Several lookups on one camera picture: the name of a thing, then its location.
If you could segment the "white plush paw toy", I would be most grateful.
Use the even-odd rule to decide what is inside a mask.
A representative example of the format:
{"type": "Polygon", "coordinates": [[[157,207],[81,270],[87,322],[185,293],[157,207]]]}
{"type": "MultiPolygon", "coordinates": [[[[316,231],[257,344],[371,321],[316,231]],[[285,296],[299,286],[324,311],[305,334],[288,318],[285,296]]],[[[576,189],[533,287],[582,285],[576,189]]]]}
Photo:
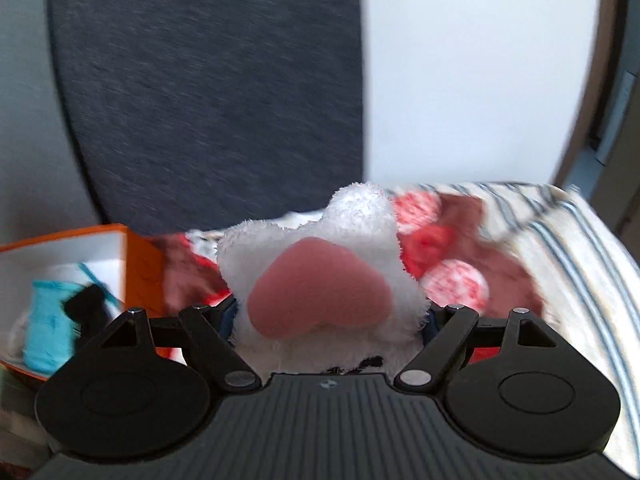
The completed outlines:
{"type": "Polygon", "coordinates": [[[370,183],[334,193],[317,220],[245,221],[218,242],[238,302],[236,353],[262,378],[397,374],[423,348],[430,307],[400,258],[392,203],[370,183]]]}

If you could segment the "black fuzzy hair scrunchie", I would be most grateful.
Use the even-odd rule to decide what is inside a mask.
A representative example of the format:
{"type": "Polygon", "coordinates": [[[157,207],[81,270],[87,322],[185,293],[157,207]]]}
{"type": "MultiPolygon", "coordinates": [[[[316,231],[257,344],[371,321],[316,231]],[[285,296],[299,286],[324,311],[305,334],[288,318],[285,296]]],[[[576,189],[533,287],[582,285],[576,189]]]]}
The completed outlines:
{"type": "Polygon", "coordinates": [[[106,305],[105,290],[97,284],[86,286],[66,299],[63,302],[63,311],[75,324],[76,352],[101,333],[112,319],[106,305]]]}

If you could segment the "teal wet wipes pack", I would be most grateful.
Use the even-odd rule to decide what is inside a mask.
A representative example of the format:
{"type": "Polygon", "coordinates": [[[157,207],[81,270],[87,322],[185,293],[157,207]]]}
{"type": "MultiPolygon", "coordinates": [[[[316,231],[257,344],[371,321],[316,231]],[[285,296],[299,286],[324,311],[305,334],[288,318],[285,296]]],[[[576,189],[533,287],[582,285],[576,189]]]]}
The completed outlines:
{"type": "Polygon", "coordinates": [[[23,350],[23,362],[30,370],[51,375],[73,356],[76,324],[65,314],[64,302],[80,290],[72,282],[32,282],[23,350]]]}

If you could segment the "orange cardboard box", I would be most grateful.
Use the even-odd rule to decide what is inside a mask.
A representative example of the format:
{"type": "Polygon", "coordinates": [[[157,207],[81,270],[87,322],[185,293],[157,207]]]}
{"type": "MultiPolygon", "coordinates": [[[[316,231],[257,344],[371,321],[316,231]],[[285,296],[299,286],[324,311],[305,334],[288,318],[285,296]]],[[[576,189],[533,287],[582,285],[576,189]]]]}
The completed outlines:
{"type": "Polygon", "coordinates": [[[67,300],[88,294],[85,314],[107,321],[140,307],[166,313],[165,257],[126,226],[94,226],[1,247],[1,364],[43,382],[75,351],[80,316],[67,300]]]}

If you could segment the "patterned red fleece blanket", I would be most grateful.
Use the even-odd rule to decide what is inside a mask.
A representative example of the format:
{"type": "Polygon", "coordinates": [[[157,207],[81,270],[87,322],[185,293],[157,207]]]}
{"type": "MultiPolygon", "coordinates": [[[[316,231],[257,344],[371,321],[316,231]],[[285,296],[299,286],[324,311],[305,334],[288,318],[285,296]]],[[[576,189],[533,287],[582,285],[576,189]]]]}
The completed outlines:
{"type": "MultiPolygon", "coordinates": [[[[516,307],[542,313],[541,296],[524,266],[474,233],[480,224],[478,198],[420,192],[398,202],[386,196],[397,222],[401,262],[423,290],[430,310],[432,304],[463,304],[488,318],[504,318],[516,307]]],[[[267,221],[296,228],[319,219],[322,212],[267,221]]],[[[217,263],[218,242],[227,230],[154,238],[165,257],[170,314],[232,295],[217,263]]]]}

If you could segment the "grey blue sofa cushion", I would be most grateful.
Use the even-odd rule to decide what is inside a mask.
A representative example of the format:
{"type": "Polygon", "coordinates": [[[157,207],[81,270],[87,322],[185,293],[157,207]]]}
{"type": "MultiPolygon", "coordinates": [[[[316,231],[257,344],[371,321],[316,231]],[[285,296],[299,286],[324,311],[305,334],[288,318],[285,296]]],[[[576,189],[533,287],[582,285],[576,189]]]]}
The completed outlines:
{"type": "Polygon", "coordinates": [[[100,222],[68,140],[46,0],[1,0],[1,241],[100,222]]]}

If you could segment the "clear plastic storage box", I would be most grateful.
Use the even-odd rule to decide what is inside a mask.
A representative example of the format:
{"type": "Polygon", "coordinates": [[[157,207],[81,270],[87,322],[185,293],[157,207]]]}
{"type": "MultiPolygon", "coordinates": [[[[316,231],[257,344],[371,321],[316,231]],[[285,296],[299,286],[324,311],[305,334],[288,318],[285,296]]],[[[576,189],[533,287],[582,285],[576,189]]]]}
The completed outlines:
{"type": "Polygon", "coordinates": [[[24,478],[50,456],[35,415],[36,389],[1,367],[1,467],[24,478]]]}

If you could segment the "dark blue sofa cushion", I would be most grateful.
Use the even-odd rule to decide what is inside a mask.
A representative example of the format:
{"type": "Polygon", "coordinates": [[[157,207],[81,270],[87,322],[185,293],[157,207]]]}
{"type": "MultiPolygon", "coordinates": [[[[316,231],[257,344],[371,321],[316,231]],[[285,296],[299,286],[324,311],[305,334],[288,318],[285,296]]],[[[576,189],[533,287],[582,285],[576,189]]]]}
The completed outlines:
{"type": "Polygon", "coordinates": [[[322,208],[363,178],[360,0],[48,0],[99,218],[156,235],[322,208]]]}

